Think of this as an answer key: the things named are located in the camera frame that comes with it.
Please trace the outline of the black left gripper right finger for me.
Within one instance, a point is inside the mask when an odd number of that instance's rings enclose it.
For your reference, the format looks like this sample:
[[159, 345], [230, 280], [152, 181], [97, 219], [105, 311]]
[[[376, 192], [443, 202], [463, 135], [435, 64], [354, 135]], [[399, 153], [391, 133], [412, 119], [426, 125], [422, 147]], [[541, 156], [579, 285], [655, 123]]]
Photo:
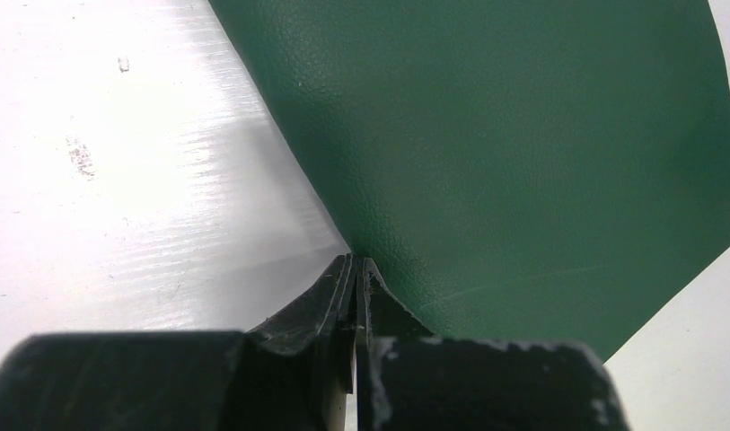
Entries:
[[626, 430], [601, 360], [574, 341], [457, 339], [428, 330], [357, 262], [362, 430]]

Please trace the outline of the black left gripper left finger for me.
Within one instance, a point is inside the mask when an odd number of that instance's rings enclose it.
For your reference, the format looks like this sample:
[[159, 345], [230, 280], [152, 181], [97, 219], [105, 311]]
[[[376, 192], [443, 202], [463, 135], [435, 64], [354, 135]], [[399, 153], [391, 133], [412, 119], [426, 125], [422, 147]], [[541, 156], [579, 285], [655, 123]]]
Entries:
[[252, 330], [53, 333], [0, 365], [0, 430], [340, 430], [352, 255]]

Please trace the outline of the green placemat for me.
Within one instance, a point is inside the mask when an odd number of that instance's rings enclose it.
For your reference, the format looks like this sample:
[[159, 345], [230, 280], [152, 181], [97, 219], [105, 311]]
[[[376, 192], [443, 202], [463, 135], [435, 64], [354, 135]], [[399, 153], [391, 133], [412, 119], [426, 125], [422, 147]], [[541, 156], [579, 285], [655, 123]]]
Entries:
[[617, 351], [730, 246], [706, 1], [215, 1], [351, 250], [433, 332]]

